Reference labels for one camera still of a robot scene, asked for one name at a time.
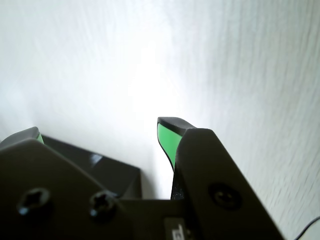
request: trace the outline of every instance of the black plastic part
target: black plastic part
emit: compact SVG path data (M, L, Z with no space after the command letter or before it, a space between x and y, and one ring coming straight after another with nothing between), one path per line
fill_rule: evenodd
M180 136L183 136L187 129L196 129L195 126L179 117L160 116L158 117L158 124L161 124Z
M177 148L175 169L203 239L283 239L212 130L196 128L185 132ZM227 187L216 190L232 189L230 194L239 194L240 206L226 209L213 201L210 188L221 184Z
M36 126L14 133L0 142L0 151L26 139L37 139L39 134L39 129Z
M106 189L115 193L117 198L142 198L141 172L139 168L106 156L97 155L94 152L45 135L42 136L42 139L46 146L75 163ZM99 159L96 163L92 162L94 156Z
M16 204L29 189L50 191L48 218L25 220ZM103 187L62 155L34 139L0 151L0 239L133 239L128 214L118 208L107 224L89 215L90 197Z
M213 131L185 132L175 170L184 200L113 198L114 215L101 223L88 210L90 197L104 187L37 140L20 141L0 151L0 239L163 240L177 229L177 222L166 221L173 218L185 223L182 232L192 239L283 240ZM39 187L50 191L53 211L26 220L16 205L25 192Z

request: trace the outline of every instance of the white wall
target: white wall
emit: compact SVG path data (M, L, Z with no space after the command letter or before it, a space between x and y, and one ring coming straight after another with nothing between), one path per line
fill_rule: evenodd
M156 121L184 118L293 239L320 215L319 31L316 0L2 0L0 140L37 126L168 198Z

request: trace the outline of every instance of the black cable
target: black cable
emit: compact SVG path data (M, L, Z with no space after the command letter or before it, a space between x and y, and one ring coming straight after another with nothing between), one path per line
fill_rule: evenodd
M302 230L302 232L294 240L300 239L303 236L303 234L305 234L305 232L308 230L308 228L310 228L310 226L318 220L320 220L320 216L316 217L311 222L309 222L308 225Z

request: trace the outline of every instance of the screw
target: screw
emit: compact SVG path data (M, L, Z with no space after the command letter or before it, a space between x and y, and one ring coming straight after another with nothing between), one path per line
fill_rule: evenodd
M209 194L213 202L219 207L227 210L236 210L241 207L242 198L240 194L223 183L210 185Z
M50 202L50 192L42 187L33 188L22 195L16 206L19 214L22 216L31 215L44 209Z
M99 191L90 198L90 215L96 219L105 219L115 209L114 199L109 191Z

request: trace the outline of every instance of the green rubber pad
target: green rubber pad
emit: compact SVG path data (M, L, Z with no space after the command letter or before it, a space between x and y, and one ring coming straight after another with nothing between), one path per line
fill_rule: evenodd
M40 133L40 132L39 132L39 135L38 135L38 137L36 138L36 140L39 141L39 142L42 143L42 144L45 144L45 143L44 143L44 140L42 139L42 136L41 136L41 133Z
M157 133L159 143L168 156L173 169L175 169L176 152L182 136L162 126L160 123L158 123Z

